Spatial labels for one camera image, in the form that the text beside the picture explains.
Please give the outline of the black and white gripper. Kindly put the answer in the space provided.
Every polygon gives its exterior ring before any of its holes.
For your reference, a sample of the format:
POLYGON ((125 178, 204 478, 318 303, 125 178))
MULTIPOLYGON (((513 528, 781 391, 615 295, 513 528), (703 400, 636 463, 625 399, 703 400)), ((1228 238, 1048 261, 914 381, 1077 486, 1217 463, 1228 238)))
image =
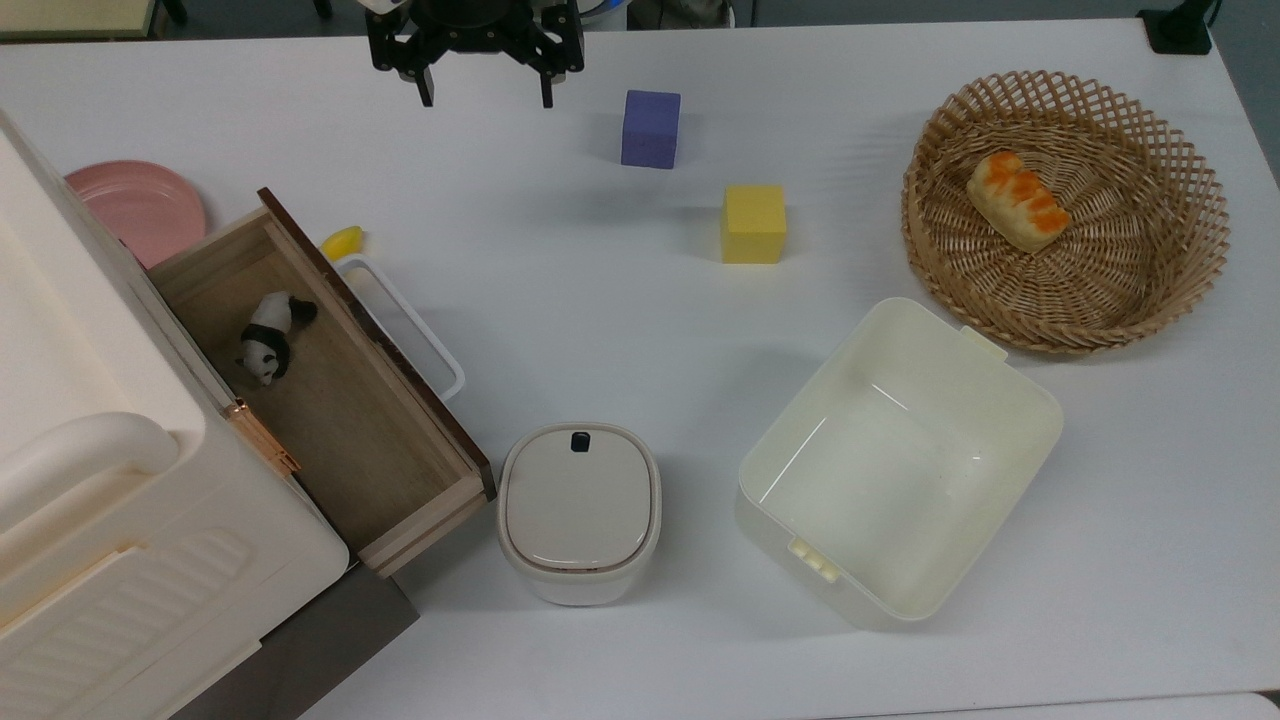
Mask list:
POLYGON ((445 54, 502 54, 540 77, 541 106, 554 106, 557 76, 585 67, 582 22, 573 1, 366 1, 372 65, 415 79, 435 105, 431 68, 445 54))

